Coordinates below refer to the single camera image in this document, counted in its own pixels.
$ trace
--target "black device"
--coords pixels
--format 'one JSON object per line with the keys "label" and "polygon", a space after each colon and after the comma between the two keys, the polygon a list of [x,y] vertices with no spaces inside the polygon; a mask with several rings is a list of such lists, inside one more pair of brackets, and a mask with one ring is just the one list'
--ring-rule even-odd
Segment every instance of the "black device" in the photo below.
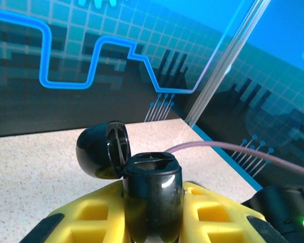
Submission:
{"label": "black device", "polygon": [[290,243],[304,243],[304,187],[269,186],[243,205],[263,214]]}

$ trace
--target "blue grid pattern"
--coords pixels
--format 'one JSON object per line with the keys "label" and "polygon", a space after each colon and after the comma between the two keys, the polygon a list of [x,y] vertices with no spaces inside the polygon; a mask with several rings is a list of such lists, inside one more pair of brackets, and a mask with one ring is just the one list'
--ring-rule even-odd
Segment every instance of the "blue grid pattern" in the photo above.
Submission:
{"label": "blue grid pattern", "polygon": [[[237,84],[238,91],[247,78],[252,83],[241,97],[242,101],[245,101],[255,84],[259,84],[262,90],[272,92],[262,106],[266,112],[272,115],[287,114],[295,108],[304,113],[304,71],[246,44],[218,91],[229,90],[233,84]],[[262,95],[263,92],[257,93],[250,106],[254,107]]]}
{"label": "blue grid pattern", "polygon": [[[85,34],[111,34],[133,39],[143,44],[142,53],[148,55],[154,67],[158,67],[165,53],[171,50],[169,60],[175,52],[188,54],[182,70],[188,67],[185,75],[187,85],[193,86],[215,49],[220,33],[184,16],[169,11],[157,4],[145,1],[117,1],[116,7],[103,1],[97,9],[93,1],[83,7],[70,0],[6,0],[0,1],[0,8],[26,14],[44,20],[48,24],[67,27],[65,48],[54,50],[52,57],[63,59],[89,60],[82,53]],[[10,52],[40,53],[40,48],[25,45],[0,43],[0,55],[9,57]],[[123,69],[125,61],[109,59],[115,70]],[[170,61],[163,69],[165,74]],[[174,75],[179,61],[175,62],[170,75]]]}

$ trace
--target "pink cable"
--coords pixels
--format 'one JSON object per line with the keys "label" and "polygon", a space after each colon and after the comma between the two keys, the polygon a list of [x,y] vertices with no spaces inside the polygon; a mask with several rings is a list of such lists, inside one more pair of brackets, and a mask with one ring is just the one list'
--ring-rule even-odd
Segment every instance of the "pink cable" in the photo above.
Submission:
{"label": "pink cable", "polygon": [[187,142],[187,143],[182,143],[182,144],[173,146],[173,147],[167,149],[165,152],[174,153],[176,151],[179,151],[179,150],[182,150],[185,148],[199,147],[199,146],[219,147],[219,148],[224,148],[224,149],[228,149],[231,151],[243,152],[248,155],[263,158],[264,160],[268,160],[277,166],[284,167],[290,171],[294,171],[294,172],[304,176],[304,167],[295,165],[284,159],[281,159],[281,158],[278,158],[278,157],[275,157],[275,156],[272,156],[272,155],[269,155],[269,154],[266,154],[266,153],[263,153],[263,152],[260,152],[257,150],[242,147],[242,146],[239,146],[236,144],[217,142],[217,141],[195,141],[195,142]]}

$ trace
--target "wall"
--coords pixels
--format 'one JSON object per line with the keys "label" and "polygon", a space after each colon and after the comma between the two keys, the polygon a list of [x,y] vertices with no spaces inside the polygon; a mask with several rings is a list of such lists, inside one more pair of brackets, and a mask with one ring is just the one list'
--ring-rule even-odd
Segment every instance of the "wall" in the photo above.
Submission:
{"label": "wall", "polygon": [[[272,0],[197,124],[212,139],[235,144],[257,135],[249,146],[263,141],[263,152],[272,147],[304,167],[304,1]],[[246,158],[236,161],[262,186],[304,184]]]}
{"label": "wall", "polygon": [[[233,36],[253,1],[197,0],[193,2],[195,8],[186,0],[153,2],[222,33],[232,19],[233,10],[240,7],[228,31]],[[272,0],[247,43],[304,70],[304,1]]]}
{"label": "wall", "polygon": [[[48,80],[53,85],[84,83],[96,41],[109,34],[137,42],[135,53],[149,57],[160,87],[193,88],[222,33],[154,2],[112,3],[0,0],[0,9],[49,26]],[[176,117],[169,111],[180,97],[156,94],[146,67],[128,59],[129,50],[123,46],[103,45],[89,89],[44,88],[40,61],[50,50],[43,51],[42,41],[38,29],[0,21],[0,135],[86,127],[115,118],[142,122]],[[207,75],[228,42],[224,39]]]}

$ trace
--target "yellow foam grid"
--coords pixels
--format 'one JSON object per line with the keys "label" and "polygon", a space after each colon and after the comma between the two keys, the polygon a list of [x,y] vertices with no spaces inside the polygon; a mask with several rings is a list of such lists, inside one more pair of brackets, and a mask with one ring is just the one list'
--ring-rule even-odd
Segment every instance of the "yellow foam grid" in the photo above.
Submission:
{"label": "yellow foam grid", "polygon": [[[183,186],[179,243],[265,243],[246,218],[263,215],[195,184]],[[131,243],[121,192],[117,181],[53,211],[65,217],[45,243]]]}
{"label": "yellow foam grid", "polygon": [[179,243],[265,243],[247,216],[264,216],[210,190],[185,182]]}

